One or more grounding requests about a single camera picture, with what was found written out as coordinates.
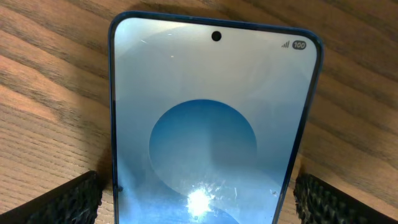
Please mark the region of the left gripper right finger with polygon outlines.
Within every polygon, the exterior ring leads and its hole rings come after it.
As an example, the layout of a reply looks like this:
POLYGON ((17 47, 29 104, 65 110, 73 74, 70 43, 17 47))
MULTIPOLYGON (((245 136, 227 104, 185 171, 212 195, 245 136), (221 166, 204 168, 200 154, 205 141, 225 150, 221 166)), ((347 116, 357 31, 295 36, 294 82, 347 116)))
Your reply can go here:
POLYGON ((294 197, 301 224, 397 224, 312 174, 297 176, 294 197))

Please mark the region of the blue Galaxy smartphone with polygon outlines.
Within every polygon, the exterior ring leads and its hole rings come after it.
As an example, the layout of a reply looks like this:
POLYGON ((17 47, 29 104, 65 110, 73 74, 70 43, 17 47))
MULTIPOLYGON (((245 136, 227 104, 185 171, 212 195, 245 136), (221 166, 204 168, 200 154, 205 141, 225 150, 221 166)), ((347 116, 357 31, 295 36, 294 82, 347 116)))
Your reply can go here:
POLYGON ((276 223, 315 94, 313 32, 144 11, 109 27, 116 223, 276 223))

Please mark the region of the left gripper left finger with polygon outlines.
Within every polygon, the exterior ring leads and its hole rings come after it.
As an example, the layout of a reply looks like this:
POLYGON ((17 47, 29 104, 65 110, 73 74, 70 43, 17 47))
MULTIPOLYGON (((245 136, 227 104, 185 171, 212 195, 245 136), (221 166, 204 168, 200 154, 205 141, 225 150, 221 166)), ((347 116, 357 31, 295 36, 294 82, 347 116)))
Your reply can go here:
POLYGON ((102 191, 91 170, 1 214, 1 224, 94 224, 102 191))

